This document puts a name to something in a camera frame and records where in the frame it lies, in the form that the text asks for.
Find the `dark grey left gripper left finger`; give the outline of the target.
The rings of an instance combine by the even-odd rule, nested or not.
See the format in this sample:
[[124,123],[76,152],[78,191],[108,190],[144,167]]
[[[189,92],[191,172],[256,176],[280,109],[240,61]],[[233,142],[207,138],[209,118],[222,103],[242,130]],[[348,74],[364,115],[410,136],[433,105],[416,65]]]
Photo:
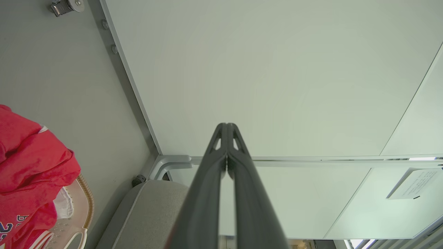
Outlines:
[[168,249],[218,247],[220,180],[226,170],[227,124],[209,141],[182,208],[166,242]]

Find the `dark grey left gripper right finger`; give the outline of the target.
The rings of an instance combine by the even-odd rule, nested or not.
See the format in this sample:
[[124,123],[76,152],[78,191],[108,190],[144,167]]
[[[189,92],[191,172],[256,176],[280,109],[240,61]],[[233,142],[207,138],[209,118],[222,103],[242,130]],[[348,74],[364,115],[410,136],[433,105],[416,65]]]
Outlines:
[[234,181],[238,249],[288,249],[258,171],[234,123],[227,125],[227,171]]

